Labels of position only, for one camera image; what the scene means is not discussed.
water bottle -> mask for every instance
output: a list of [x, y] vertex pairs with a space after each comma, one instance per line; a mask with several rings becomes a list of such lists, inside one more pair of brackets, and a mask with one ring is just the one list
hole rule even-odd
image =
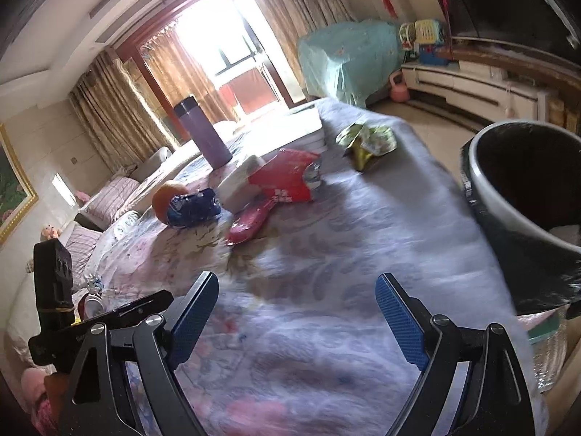
[[174, 111], [212, 169], [217, 170], [231, 160], [232, 153], [193, 96], [180, 101]]

gold picture frame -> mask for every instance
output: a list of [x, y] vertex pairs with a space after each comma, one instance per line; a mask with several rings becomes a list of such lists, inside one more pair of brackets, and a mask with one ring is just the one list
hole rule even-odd
[[0, 247], [37, 201], [37, 192], [0, 124]]

striped pillow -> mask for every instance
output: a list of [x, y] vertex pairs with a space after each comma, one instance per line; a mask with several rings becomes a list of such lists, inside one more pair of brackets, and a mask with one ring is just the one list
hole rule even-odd
[[88, 230], [76, 224], [67, 241], [66, 248], [71, 254], [73, 270], [73, 293], [86, 286], [85, 267], [101, 237], [98, 231]]
[[95, 199], [86, 204], [86, 210], [111, 225], [115, 221], [115, 213], [138, 186], [137, 180], [117, 177], [109, 185], [104, 186]]

floor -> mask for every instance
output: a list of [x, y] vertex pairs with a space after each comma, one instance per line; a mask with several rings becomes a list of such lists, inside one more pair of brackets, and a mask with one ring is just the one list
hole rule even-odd
[[370, 109], [373, 112], [397, 116], [410, 123], [432, 155], [451, 172], [458, 183], [462, 183], [460, 149], [474, 137], [472, 131], [440, 116], [393, 101], [381, 101]]

blue wrapper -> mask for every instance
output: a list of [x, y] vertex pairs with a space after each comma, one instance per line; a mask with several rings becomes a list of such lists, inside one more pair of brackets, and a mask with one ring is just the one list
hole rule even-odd
[[167, 224], [175, 228], [191, 228], [220, 214], [220, 202], [211, 188], [192, 195], [174, 196], [167, 209]]

